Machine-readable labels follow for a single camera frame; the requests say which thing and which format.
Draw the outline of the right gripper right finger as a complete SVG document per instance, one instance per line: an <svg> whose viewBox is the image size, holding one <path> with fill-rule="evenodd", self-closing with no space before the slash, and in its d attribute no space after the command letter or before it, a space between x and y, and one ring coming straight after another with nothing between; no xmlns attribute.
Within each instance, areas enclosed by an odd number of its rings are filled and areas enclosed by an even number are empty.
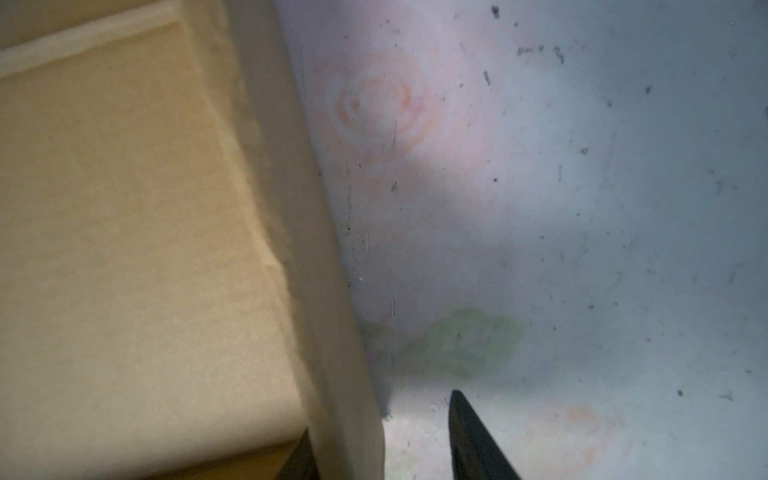
<svg viewBox="0 0 768 480"><path fill-rule="evenodd" d="M465 395L453 390L448 410L454 480L520 480Z"/></svg>

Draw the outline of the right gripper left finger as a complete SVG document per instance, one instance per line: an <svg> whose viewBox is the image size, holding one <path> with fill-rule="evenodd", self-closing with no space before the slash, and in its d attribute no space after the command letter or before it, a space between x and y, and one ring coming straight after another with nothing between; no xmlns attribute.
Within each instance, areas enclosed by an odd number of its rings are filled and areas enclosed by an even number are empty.
<svg viewBox="0 0 768 480"><path fill-rule="evenodd" d="M275 480L320 480L309 431L305 430Z"/></svg>

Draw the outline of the brown cardboard box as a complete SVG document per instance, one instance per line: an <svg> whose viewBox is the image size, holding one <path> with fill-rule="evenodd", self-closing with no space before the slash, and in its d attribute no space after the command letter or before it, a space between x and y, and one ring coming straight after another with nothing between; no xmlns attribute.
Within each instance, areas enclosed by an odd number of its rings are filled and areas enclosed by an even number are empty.
<svg viewBox="0 0 768 480"><path fill-rule="evenodd" d="M382 421L269 1L1 5L1 475L135 479Z"/></svg>

